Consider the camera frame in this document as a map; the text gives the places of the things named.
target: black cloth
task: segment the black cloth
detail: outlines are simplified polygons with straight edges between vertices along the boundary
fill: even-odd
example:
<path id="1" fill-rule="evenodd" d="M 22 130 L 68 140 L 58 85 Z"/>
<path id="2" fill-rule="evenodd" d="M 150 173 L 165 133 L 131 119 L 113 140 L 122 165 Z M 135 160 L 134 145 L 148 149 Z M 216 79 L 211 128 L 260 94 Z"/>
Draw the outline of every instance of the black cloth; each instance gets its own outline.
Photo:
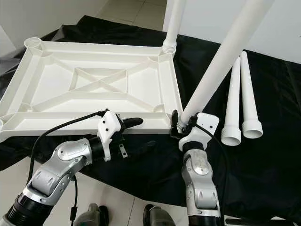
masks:
<path id="1" fill-rule="evenodd" d="M 120 45 L 161 46 L 166 36 L 165 32 L 88 16 L 76 25 L 62 26 L 61 30 L 64 38 L 59 41 Z M 178 36 L 177 43 L 174 67 L 185 107 L 219 44 L 182 35 Z M 247 53 L 264 134 L 255 140 L 242 136 L 239 146 L 225 146 L 230 159 L 226 214 L 257 221 L 279 216 L 301 223 L 301 65 Z M 229 82 L 230 74 L 204 110 L 220 118 L 217 137 L 223 128 Z M 6 85 L 7 81 L 1 80 L 1 89 Z M 80 136 L 44 138 L 38 161 L 46 161 L 61 142 L 78 138 Z M 177 140 L 169 135 L 126 135 L 125 138 L 132 158 L 100 161 L 82 172 L 145 200 L 185 206 L 182 153 Z M 34 140 L 35 137 L 11 137 L 1 143 L 0 170 L 27 156 Z M 221 151 L 214 140 L 206 151 L 220 194 L 224 173 Z"/>

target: white plastic pipe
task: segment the white plastic pipe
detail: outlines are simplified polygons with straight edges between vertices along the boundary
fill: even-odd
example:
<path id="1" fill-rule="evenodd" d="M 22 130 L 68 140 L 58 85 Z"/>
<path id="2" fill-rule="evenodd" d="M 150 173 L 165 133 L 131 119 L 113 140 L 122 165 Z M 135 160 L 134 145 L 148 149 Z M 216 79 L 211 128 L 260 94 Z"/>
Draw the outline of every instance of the white plastic pipe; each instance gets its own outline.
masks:
<path id="1" fill-rule="evenodd" d="M 273 2 L 248 0 L 245 3 L 181 115 L 179 128 L 184 127 L 191 116 L 204 110 Z"/>
<path id="2" fill-rule="evenodd" d="M 243 98 L 244 122 L 243 134 L 246 138 L 259 138 L 263 135 L 262 126 L 258 121 L 254 99 L 251 74 L 246 52 L 240 54 L 241 58 L 241 93 Z"/>
<path id="3" fill-rule="evenodd" d="M 182 15 L 185 9 L 186 0 L 174 0 L 166 39 L 163 42 L 162 50 L 164 53 L 175 53 L 177 46 L 177 36 L 181 26 Z"/>
<path id="4" fill-rule="evenodd" d="M 241 142 L 239 129 L 239 90 L 240 90 L 240 57 L 232 67 L 228 94 L 225 126 L 222 129 L 221 141 L 225 145 L 236 146 Z"/>

